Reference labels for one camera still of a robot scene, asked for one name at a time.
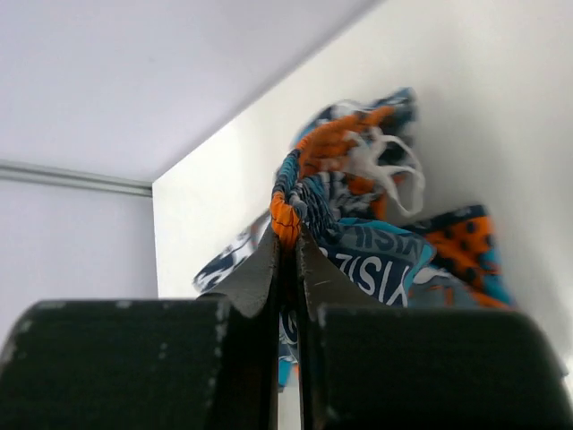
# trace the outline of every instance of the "black padded object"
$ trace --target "black padded object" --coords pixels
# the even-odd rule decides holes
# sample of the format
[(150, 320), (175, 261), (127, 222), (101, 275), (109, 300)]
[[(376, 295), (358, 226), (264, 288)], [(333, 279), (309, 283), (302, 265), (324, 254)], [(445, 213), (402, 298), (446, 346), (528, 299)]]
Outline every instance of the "black padded object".
[(277, 258), (267, 232), (201, 300), (33, 306), (4, 346), (0, 428), (275, 428)]
[(300, 361), (301, 414), (304, 429), (323, 428), (328, 422), (327, 386), (324, 374), (319, 311), (322, 306), (362, 305), (385, 307), (367, 296), (330, 262), (316, 245), (310, 231), (303, 227), (296, 248), (298, 287), (296, 325)]
[(561, 371), (522, 314), (329, 306), (321, 313), (327, 428), (381, 420), (407, 428), (573, 425)]

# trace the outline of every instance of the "white drawstring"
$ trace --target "white drawstring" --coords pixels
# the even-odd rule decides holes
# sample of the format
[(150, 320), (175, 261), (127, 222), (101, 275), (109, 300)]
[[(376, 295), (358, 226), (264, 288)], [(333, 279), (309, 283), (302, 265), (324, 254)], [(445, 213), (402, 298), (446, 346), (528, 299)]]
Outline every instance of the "white drawstring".
[[(388, 193), (390, 199), (396, 202), (402, 215), (411, 217), (422, 210), (423, 189), (425, 188), (425, 178), (423, 177), (422, 164), (415, 156), (414, 152), (397, 136), (384, 134), (379, 127), (371, 127), (372, 144), (368, 144), (357, 132), (347, 132), (345, 140), (353, 140), (358, 143), (356, 148), (350, 151), (351, 163), (347, 172), (358, 176), (368, 177), (382, 185)], [(379, 166), (378, 158), (388, 148), (388, 143), (394, 142), (402, 148), (411, 158), (415, 168), (409, 166)], [(399, 198), (398, 189), (393, 176), (399, 173), (409, 173), (414, 179), (414, 189), (412, 190), (412, 208), (406, 209)]]

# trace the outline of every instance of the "orange polka dot fabric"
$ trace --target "orange polka dot fabric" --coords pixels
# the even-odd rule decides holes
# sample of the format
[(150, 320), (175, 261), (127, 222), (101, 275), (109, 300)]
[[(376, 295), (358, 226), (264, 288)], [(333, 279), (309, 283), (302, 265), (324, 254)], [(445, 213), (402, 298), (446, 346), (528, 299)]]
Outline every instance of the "orange polka dot fabric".
[(483, 206), (468, 206), (402, 228), (435, 246), (431, 265), (463, 281), (479, 305), (514, 305), (502, 284), (493, 225)]

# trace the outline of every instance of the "white ceiling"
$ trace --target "white ceiling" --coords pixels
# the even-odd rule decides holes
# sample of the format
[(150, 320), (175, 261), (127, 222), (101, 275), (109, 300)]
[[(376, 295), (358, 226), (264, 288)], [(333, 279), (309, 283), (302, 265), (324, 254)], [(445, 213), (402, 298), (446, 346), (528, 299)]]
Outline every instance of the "white ceiling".
[(0, 0), (0, 159), (154, 180), (372, 3)]

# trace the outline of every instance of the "curtain rod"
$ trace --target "curtain rod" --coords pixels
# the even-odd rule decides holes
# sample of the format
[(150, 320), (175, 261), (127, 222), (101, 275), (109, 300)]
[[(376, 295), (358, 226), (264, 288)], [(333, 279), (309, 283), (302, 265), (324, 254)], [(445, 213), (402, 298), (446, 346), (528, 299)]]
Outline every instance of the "curtain rod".
[(152, 197), (151, 182), (0, 159), (0, 179)]

